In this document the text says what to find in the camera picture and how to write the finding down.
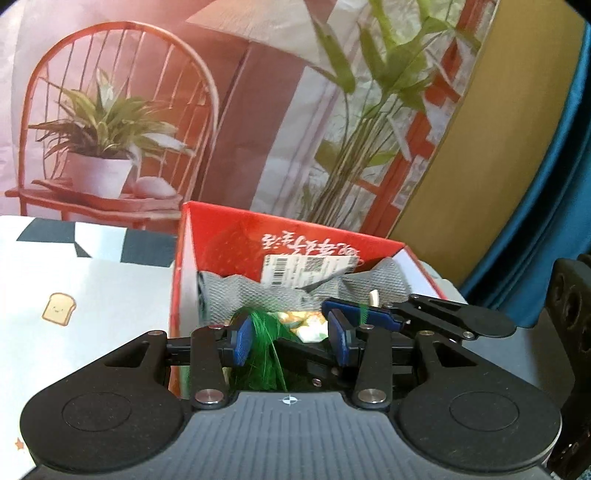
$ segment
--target barcode label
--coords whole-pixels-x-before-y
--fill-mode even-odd
[[[275,269],[273,271],[273,280],[271,285],[274,287],[283,285],[283,277],[285,277],[286,271],[287,258],[278,258],[275,262]]]
[[[261,283],[271,287],[307,287],[350,273],[358,262],[359,257],[354,255],[267,255]]]

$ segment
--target red box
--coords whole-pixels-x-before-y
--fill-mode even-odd
[[[368,270],[385,257],[401,257],[415,276],[430,285],[432,296],[445,298],[411,250],[401,242],[247,210],[188,202],[183,206],[178,235],[170,336],[190,335],[190,330],[198,325],[197,270],[221,276],[239,274],[260,281],[265,256],[288,253],[356,254],[360,259],[356,271]]]

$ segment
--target yellow wall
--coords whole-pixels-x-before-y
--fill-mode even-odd
[[[525,193],[550,143],[583,21],[563,0],[499,0],[447,137],[392,238],[460,284]]]

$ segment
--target blue gripper pad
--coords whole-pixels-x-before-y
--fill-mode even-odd
[[[236,329],[232,329],[230,345],[233,349],[234,365],[236,367],[242,367],[246,363],[248,354],[251,352],[254,337],[255,327],[250,315]]]
[[[347,332],[337,320],[335,315],[329,311],[325,317],[329,323],[329,343],[340,367],[349,365],[349,345],[347,343]]]
[[[322,302],[322,315],[325,319],[328,319],[329,312],[332,309],[339,309],[347,317],[351,325],[354,327],[359,326],[361,309],[358,304],[336,299],[328,299]],[[388,311],[377,307],[369,307],[366,322],[391,332],[399,332],[402,328],[402,323],[394,320]]]

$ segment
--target toast sticker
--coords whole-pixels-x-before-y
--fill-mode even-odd
[[[65,293],[52,293],[41,318],[65,327],[75,309],[76,301],[72,297]]]

